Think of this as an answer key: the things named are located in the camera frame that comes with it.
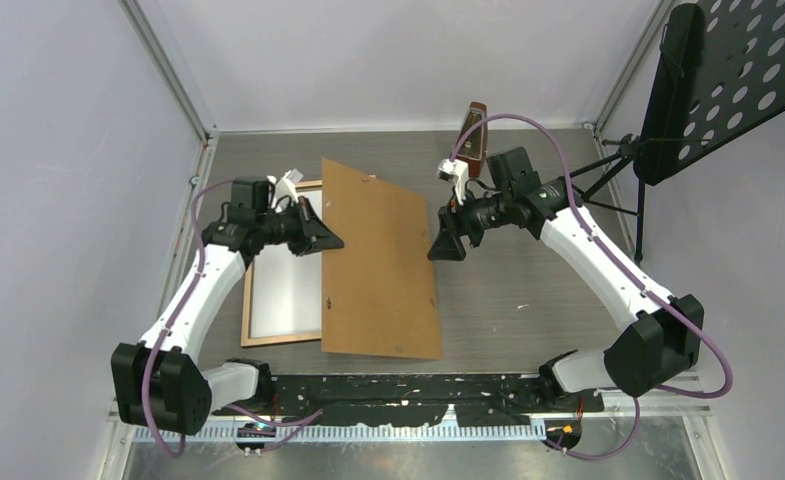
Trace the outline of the brown cardboard backing board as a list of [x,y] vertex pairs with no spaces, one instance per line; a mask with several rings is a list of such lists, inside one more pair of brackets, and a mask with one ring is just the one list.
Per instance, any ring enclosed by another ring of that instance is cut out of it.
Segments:
[[322,254],[322,350],[440,359],[426,199],[330,159],[321,173],[322,219],[344,243]]

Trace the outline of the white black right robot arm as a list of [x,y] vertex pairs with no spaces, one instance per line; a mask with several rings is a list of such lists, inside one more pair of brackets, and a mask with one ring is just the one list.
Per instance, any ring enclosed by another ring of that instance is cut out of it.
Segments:
[[527,152],[517,147],[487,158],[494,185],[480,197],[467,188],[469,166],[446,159],[437,176],[451,184],[439,209],[431,261],[462,261],[490,229],[514,225],[563,258],[595,293],[620,334],[608,348],[573,350],[539,368],[535,388],[542,403],[564,410],[580,391],[617,389],[637,398],[693,367],[699,358],[704,309],[692,295],[657,293],[649,279],[595,224],[588,209],[570,207],[566,183],[544,183]]

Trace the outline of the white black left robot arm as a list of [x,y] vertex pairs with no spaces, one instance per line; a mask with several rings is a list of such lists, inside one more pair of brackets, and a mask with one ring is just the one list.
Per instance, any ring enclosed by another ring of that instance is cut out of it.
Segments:
[[275,398],[267,364],[230,359],[202,370],[205,337],[227,294],[269,246],[295,257],[341,249],[311,200],[298,192],[303,176],[292,169],[280,178],[237,177],[227,181],[230,198],[208,225],[192,216],[196,252],[192,266],[155,323],[135,343],[119,344],[110,366],[122,422],[194,435],[210,413],[238,402],[266,412]]

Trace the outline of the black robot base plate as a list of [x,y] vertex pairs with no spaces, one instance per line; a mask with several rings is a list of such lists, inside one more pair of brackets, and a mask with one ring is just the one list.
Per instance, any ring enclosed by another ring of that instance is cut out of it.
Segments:
[[532,374],[281,374],[255,396],[237,405],[285,420],[303,419],[317,410],[321,426],[434,426],[452,413],[464,427],[514,426],[529,414],[574,419],[604,410],[590,391],[551,403],[535,388]]

